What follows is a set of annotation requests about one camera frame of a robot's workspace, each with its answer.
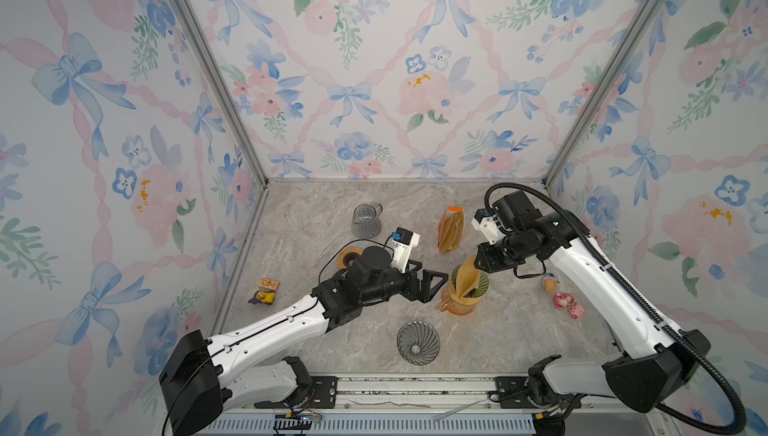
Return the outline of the orange glass carafe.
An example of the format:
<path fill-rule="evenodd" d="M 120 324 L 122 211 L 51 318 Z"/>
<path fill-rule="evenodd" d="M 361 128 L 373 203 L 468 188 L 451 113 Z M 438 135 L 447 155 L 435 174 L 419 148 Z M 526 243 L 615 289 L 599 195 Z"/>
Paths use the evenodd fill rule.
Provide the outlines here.
<path fill-rule="evenodd" d="M 472 313 L 479 302 L 480 300 L 478 298 L 455 299 L 449 292 L 443 292 L 438 305 L 438 310 L 440 312 L 450 312 L 457 316 L 465 316 Z"/>

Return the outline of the brown paper coffee filter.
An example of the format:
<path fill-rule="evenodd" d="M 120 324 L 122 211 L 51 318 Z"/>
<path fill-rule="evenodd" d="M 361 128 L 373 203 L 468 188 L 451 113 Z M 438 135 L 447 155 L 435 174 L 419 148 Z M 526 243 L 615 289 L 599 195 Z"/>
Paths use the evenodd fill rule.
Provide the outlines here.
<path fill-rule="evenodd" d="M 475 256 L 468 256 L 466 261 L 457 266 L 451 276 L 450 294 L 464 303 L 481 296 L 482 272 L 475 267 Z"/>

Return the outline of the clear grey glass dripper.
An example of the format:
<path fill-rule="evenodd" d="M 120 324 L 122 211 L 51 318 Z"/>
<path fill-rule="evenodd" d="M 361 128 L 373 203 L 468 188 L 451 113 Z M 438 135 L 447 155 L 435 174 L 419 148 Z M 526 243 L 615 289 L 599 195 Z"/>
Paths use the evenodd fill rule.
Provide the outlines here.
<path fill-rule="evenodd" d="M 409 364 L 425 366 L 440 352 L 440 337 L 434 326 L 424 321 L 410 321 L 397 333 L 397 349 Z"/>

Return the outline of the green glass dripper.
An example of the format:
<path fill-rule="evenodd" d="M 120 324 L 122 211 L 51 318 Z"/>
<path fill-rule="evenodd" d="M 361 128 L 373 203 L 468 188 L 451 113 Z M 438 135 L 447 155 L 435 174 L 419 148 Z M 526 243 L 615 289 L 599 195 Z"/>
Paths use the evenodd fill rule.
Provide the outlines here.
<path fill-rule="evenodd" d="M 462 278 L 462 281 L 467 282 L 469 286 L 465 289 L 459 288 L 459 278 Z M 480 270 L 472 270 L 467 276 L 462 276 L 462 267 L 457 266 L 451 274 L 450 288 L 458 299 L 481 298 L 489 288 L 488 275 Z"/>

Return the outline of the orange coffee filter packet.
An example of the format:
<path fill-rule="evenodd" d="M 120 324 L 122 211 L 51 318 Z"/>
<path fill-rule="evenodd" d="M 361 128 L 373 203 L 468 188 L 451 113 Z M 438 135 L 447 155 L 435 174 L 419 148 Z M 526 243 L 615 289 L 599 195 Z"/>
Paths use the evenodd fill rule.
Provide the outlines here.
<path fill-rule="evenodd" d="M 448 254 L 456 251 L 461 243 L 465 216 L 462 208 L 449 207 L 443 214 L 438 229 L 438 251 Z"/>

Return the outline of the clear grey glass pitcher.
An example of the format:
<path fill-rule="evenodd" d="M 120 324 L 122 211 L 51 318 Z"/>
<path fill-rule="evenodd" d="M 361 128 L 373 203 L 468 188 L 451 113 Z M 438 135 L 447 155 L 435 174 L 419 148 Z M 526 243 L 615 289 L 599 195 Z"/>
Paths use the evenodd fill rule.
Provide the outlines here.
<path fill-rule="evenodd" d="M 372 239 L 382 230 L 380 216 L 383 206 L 380 203 L 367 203 L 357 206 L 353 212 L 351 230 L 359 239 Z"/>

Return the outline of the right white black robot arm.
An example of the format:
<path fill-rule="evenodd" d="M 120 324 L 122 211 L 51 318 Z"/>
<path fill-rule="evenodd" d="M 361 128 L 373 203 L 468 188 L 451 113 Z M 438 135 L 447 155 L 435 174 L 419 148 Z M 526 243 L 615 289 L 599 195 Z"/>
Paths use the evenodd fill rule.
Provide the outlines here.
<path fill-rule="evenodd" d="M 523 191 L 475 212 L 485 241 L 475 266 L 516 272 L 530 258 L 569 278 L 607 323 L 615 354 L 605 359 L 542 359 L 528 370 L 528 399 L 547 408 L 571 395 L 615 398 L 647 413 L 688 383 L 711 343 L 699 330 L 667 319 L 619 272 L 587 227 L 564 209 L 543 214 Z"/>

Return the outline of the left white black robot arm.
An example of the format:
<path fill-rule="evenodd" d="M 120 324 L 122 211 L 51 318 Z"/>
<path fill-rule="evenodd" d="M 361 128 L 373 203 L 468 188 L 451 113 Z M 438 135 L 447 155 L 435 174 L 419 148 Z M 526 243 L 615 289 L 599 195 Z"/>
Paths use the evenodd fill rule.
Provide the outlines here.
<path fill-rule="evenodd" d="M 193 435 L 237 400 L 262 403 L 276 391 L 275 378 L 245 382 L 258 363 L 358 318 L 368 307 L 401 296 L 429 303 L 449 281 L 448 274 L 427 270 L 398 252 L 368 247 L 351 264 L 321 281 L 287 309 L 229 333 L 183 336 L 158 378 L 167 414 L 162 431 Z"/>

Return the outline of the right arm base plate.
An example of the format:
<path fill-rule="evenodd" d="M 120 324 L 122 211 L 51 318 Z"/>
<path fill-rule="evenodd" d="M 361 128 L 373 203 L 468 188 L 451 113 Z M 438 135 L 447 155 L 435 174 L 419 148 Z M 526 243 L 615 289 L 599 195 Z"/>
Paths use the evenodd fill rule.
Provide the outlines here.
<path fill-rule="evenodd" d="M 502 409 L 534 409 L 527 376 L 498 376 L 489 400 Z"/>

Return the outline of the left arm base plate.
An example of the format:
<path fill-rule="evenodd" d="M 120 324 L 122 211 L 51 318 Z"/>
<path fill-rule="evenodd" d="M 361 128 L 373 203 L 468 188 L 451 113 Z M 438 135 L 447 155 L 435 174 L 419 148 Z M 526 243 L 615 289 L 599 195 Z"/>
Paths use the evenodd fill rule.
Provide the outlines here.
<path fill-rule="evenodd" d="M 339 378 L 336 376 L 310 376 L 299 379 L 297 387 L 279 402 L 256 402 L 254 409 L 333 409 L 336 404 Z"/>

